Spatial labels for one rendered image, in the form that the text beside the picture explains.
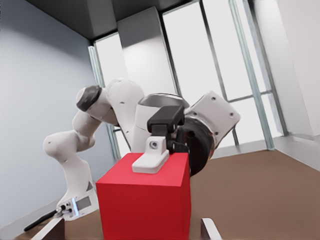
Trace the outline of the right gripper pale right finger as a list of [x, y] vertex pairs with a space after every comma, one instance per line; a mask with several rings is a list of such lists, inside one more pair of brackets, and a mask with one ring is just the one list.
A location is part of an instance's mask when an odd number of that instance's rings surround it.
[[211, 218], [201, 218], [200, 224], [201, 240], [221, 240], [221, 235]]

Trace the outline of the right gripper pale left finger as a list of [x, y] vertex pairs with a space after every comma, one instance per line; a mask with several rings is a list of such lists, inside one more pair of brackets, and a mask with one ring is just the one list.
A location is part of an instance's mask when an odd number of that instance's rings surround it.
[[34, 240], [66, 240], [64, 218], [53, 218], [34, 236]]

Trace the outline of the silver frame post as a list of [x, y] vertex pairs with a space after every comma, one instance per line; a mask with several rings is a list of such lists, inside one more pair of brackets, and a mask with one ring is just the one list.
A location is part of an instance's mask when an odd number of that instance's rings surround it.
[[261, 128], [262, 128], [262, 132], [263, 132], [266, 148], [269, 151], [274, 151], [276, 148], [275, 148], [275, 145], [274, 145], [274, 142], [273, 142], [273, 138], [272, 138], [272, 135], [271, 135], [271, 131], [270, 131], [270, 127], [269, 127], [269, 124], [268, 124], [267, 116], [266, 116], [266, 113], [265, 113], [264, 105], [263, 105], [263, 102], [262, 102], [259, 86], [258, 86], [258, 83], [257, 83], [257, 79], [256, 79], [253, 63], [252, 63], [252, 60], [251, 60], [251, 56], [250, 56], [249, 48], [248, 48], [248, 45], [247, 45], [245, 33], [244, 33], [244, 30], [243, 30], [242, 22], [241, 22], [241, 19], [240, 19], [240, 15], [239, 15], [238, 7], [237, 7], [237, 4], [236, 4], [236, 0], [228, 0], [228, 4], [229, 4], [229, 7], [230, 7], [233, 23], [234, 23], [235, 30], [236, 30], [236, 33], [237, 33], [237, 37], [238, 37], [238, 41], [239, 41], [239, 45], [240, 45], [243, 61], [244, 61], [245, 68], [246, 68], [246, 71], [247, 71], [247, 75], [248, 75], [248, 79], [249, 79], [252, 95], [253, 95], [253, 98], [254, 98], [255, 106], [256, 106], [256, 109], [257, 109], [260, 125], [261, 125]]
[[263, 92], [263, 95], [266, 96], [265, 98], [270, 106], [270, 115], [272, 116], [275, 128], [273, 133], [277, 134], [278, 137], [286, 137], [289, 135], [289, 132], [287, 130], [284, 115], [279, 103], [279, 97], [274, 83], [273, 74], [267, 57], [265, 45], [263, 43], [263, 38], [255, 11], [255, 0], [243, 0], [243, 7], [261, 69], [264, 86], [266, 88], [266, 90]]
[[[100, 61], [98, 58], [97, 49], [95, 46], [91, 45], [88, 47], [88, 52], [90, 56], [90, 62], [91, 62], [91, 67], [93, 70], [95, 81], [100, 87], [104, 88], [105, 82], [104, 82], [103, 73], [101, 70]], [[116, 137], [116, 129], [113, 125], [109, 123], [104, 123], [104, 125], [107, 130], [112, 159], [113, 159], [113, 162], [116, 163], [121, 158], [118, 141]]]

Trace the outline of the pale finger of the left gripper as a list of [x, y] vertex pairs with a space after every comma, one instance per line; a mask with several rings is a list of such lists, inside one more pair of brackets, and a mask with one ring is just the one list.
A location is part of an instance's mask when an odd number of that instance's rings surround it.
[[142, 153], [131, 165], [134, 173], [156, 174], [169, 158], [168, 134], [164, 129], [155, 128], [152, 133], [137, 126], [133, 129], [131, 152]]
[[172, 133], [166, 143], [166, 148], [170, 153], [189, 153], [186, 131], [178, 129], [177, 132]]

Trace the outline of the red wooden cube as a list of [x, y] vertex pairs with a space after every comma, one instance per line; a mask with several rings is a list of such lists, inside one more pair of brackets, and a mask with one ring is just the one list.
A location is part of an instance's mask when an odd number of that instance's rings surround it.
[[191, 187], [187, 153], [155, 174], [136, 173], [128, 153], [96, 182], [104, 240], [188, 240]]

